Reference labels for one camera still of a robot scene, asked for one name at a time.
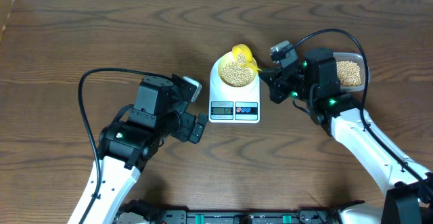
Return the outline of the yellow measuring scoop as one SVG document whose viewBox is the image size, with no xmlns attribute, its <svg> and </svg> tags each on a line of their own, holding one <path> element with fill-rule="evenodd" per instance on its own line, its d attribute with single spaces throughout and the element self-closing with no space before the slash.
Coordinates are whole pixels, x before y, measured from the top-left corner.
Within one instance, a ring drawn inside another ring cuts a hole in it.
<svg viewBox="0 0 433 224">
<path fill-rule="evenodd" d="M 232 48 L 235 63 L 242 68 L 249 68 L 255 73 L 261 72 L 261 69 L 253 62 L 250 48 L 244 44 L 236 45 Z"/>
</svg>

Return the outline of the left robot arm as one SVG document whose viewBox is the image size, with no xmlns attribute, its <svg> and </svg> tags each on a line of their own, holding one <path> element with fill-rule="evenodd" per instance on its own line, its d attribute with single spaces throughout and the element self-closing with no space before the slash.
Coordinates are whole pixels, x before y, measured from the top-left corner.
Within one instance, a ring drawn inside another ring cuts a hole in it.
<svg viewBox="0 0 433 224">
<path fill-rule="evenodd" d="M 70 223 L 112 223 L 148 160 L 168 136 L 197 144 L 208 118 L 186 111 L 202 86 L 189 77 L 147 75 L 135 103 L 119 110 L 99 135 L 97 158 Z"/>
</svg>

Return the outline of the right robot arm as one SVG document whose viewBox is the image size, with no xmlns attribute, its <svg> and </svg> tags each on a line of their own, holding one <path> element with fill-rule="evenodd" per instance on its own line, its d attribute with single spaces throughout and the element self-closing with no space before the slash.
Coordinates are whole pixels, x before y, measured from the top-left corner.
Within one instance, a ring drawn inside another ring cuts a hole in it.
<svg viewBox="0 0 433 224">
<path fill-rule="evenodd" d="M 385 195 L 383 208 L 354 201 L 334 210 L 329 223 L 431 223 L 432 171 L 404 153 L 359 100 L 343 92 L 333 51 L 311 50 L 300 63 L 292 45 L 281 43 L 271 48 L 271 59 L 278 66 L 259 73 L 271 101 L 304 101 L 304 112 L 356 157 Z"/>
</svg>

